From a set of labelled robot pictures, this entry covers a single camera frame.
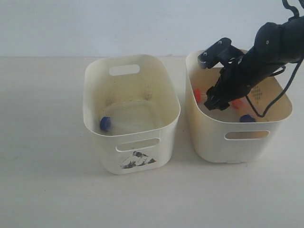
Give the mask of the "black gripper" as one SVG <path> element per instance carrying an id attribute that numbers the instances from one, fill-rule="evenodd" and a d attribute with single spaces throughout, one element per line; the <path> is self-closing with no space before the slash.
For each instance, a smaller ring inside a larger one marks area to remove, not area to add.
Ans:
<path id="1" fill-rule="evenodd" d="M 233 62 L 220 70 L 216 84 L 206 92 L 205 107 L 212 110 L 226 110 L 230 102 L 246 96 L 249 86 L 243 81 L 243 75 L 237 62 Z"/>

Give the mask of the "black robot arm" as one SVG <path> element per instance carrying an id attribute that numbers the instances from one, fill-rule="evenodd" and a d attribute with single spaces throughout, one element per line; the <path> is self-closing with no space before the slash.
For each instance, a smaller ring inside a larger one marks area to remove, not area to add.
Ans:
<path id="1" fill-rule="evenodd" d="M 267 22 L 246 53 L 231 43 L 231 39 L 221 38 L 198 56 L 203 69 L 223 65 L 217 82 L 206 91 L 204 105 L 209 110 L 227 109 L 229 102 L 248 95 L 267 77 L 282 73 L 286 64 L 300 63 L 304 58 L 304 18 L 284 24 Z"/>

